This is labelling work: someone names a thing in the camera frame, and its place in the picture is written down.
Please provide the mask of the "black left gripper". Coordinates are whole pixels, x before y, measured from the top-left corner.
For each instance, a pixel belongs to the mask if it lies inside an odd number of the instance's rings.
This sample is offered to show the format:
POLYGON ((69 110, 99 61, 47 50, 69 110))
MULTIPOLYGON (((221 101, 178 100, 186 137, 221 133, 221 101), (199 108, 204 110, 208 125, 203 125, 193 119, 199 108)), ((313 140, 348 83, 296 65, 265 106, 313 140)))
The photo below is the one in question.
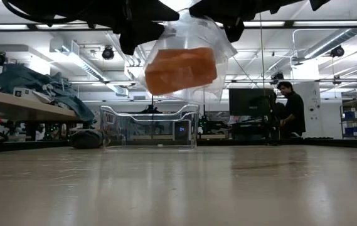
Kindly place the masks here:
POLYGON ((179 19, 179 13, 160 0, 128 0, 131 18, 139 20, 129 25, 123 1, 2 0, 2 3, 15 15, 48 26, 84 21, 89 28, 101 25, 125 30, 120 34, 120 48, 126 55, 133 55, 136 47, 158 40, 163 34, 164 26, 153 21, 179 19))

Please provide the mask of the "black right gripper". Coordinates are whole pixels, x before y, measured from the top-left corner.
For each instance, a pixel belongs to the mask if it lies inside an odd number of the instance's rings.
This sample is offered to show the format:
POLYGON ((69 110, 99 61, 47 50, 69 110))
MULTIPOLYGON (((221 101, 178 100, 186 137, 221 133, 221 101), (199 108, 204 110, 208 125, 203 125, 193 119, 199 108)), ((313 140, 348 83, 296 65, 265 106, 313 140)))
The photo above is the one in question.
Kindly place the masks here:
POLYGON ((192 16, 215 18, 223 24, 230 43, 241 38, 245 29, 243 21, 253 20, 256 14, 269 11, 275 14, 281 7, 301 0, 201 0, 189 7, 192 16))

